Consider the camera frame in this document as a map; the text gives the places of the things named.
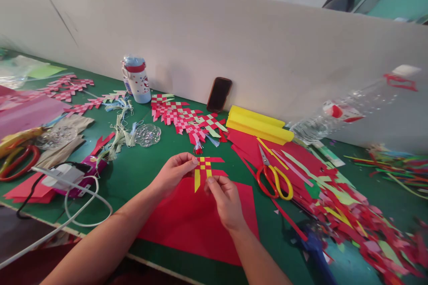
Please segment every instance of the plastic bag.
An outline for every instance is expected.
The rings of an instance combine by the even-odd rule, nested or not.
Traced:
[[[0,85],[18,89],[24,85],[31,71],[48,64],[22,55],[0,61]]]

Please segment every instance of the hand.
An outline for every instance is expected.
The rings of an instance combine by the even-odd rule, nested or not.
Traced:
[[[230,231],[240,231],[247,228],[242,214],[236,185],[224,176],[209,177],[204,186],[207,194],[212,193],[217,202],[217,211],[223,226]]]
[[[193,176],[198,159],[191,153],[180,153],[172,156],[152,181],[150,186],[168,197],[183,177]]]

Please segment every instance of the white partition wall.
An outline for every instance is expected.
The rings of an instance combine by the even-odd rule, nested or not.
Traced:
[[[274,0],[51,1],[64,23],[48,0],[0,0],[2,11],[21,15],[0,16],[0,46],[113,78],[121,78],[125,53],[140,54],[155,89],[206,102],[214,78],[227,77],[227,107],[285,121],[398,65],[428,67],[428,28],[420,25]],[[405,96],[340,139],[427,150],[428,94]]]

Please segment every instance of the scissor blade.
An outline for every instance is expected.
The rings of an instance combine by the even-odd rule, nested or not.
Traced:
[[[262,155],[263,164],[264,165],[270,165],[268,158],[266,157],[266,154],[264,153],[261,145],[259,145],[259,149],[260,149],[260,153]]]

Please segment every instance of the forearm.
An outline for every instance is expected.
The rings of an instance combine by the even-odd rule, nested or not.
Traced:
[[[250,285],[292,285],[248,226],[231,231],[230,235]]]
[[[149,186],[83,238],[42,282],[102,284],[119,265],[162,195]]]

